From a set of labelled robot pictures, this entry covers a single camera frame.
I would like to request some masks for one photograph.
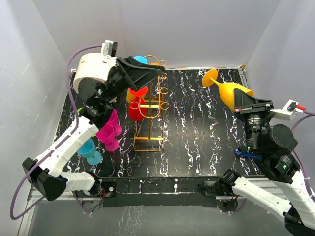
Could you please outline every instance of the black marble surface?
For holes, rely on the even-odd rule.
[[[64,171],[93,171],[100,177],[163,177],[163,176],[221,176],[228,168],[243,175],[260,175],[252,160],[235,157],[234,149],[244,142],[242,123],[220,99],[218,87],[201,86],[207,70],[169,70],[163,85],[169,88],[165,100],[165,152],[135,152],[133,136],[135,122],[128,118],[126,93],[117,99],[116,109],[123,132],[117,139],[120,147],[107,152],[97,137],[92,137],[102,161],[91,166],[85,158],[74,155]],[[241,79],[237,69],[220,69],[219,82],[237,82]],[[74,119],[73,108],[66,98],[56,138]],[[161,118],[152,123],[153,135],[161,135]],[[147,132],[147,119],[140,133]]]

